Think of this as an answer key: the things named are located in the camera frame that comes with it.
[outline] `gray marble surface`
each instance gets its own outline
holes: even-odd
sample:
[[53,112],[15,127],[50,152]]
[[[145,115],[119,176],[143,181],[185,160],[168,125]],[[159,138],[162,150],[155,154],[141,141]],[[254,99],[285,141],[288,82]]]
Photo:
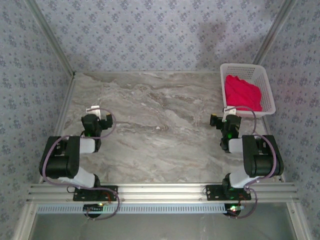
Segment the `gray marble surface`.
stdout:
[[[117,119],[99,152],[80,156],[103,182],[220,182],[243,164],[241,154],[221,149],[222,134],[209,125],[211,113],[222,116],[218,72],[77,73],[74,80],[64,134],[81,133],[81,116],[92,105]],[[253,125],[243,118],[240,135]],[[260,119],[257,133],[265,133]]]

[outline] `patterned wallpaper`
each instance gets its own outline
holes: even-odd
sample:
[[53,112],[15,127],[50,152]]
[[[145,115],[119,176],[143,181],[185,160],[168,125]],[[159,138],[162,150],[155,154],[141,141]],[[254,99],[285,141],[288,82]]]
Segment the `patterned wallpaper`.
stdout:
[[320,2],[299,0],[264,62],[276,112],[268,117],[288,181],[297,183],[320,240]]
[[0,9],[0,239],[6,240],[29,184],[39,179],[70,77],[23,0],[1,0]]
[[78,72],[251,63],[283,0],[37,0]]

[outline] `aluminum rail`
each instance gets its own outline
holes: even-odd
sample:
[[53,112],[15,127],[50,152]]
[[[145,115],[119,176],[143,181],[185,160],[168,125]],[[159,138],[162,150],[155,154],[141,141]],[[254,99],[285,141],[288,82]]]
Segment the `aluminum rail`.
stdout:
[[[121,204],[198,204],[198,203],[236,203],[237,201],[207,201],[206,185],[220,183],[108,183],[118,186]],[[297,188],[292,182],[256,183],[251,186],[257,193],[259,203],[295,203],[299,201]],[[30,186],[27,203],[65,204],[99,203],[98,201],[73,201],[73,193],[68,193],[65,186],[46,183]]]

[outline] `black mounting plate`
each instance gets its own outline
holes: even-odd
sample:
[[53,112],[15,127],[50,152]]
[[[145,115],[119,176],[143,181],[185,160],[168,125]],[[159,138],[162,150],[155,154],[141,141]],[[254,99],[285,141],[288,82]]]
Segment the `black mounting plate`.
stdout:
[[[118,193],[118,186],[116,185],[104,185],[99,188],[108,188]],[[86,190],[86,189],[74,189],[73,201],[75,202],[107,202],[109,201],[108,193],[111,202],[116,202],[116,196],[107,190]]]
[[251,200],[251,194],[243,188],[233,188],[229,196],[224,192],[222,185],[206,185],[205,194],[208,201],[243,201]]

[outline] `red cloth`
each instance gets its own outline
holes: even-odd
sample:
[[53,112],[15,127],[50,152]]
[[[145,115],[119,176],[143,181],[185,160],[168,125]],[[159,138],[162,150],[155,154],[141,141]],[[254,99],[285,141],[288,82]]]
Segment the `red cloth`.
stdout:
[[[262,111],[259,87],[239,79],[237,76],[228,75],[225,78],[224,89],[228,106],[247,106],[254,111]],[[248,111],[246,108],[239,108],[238,110]]]

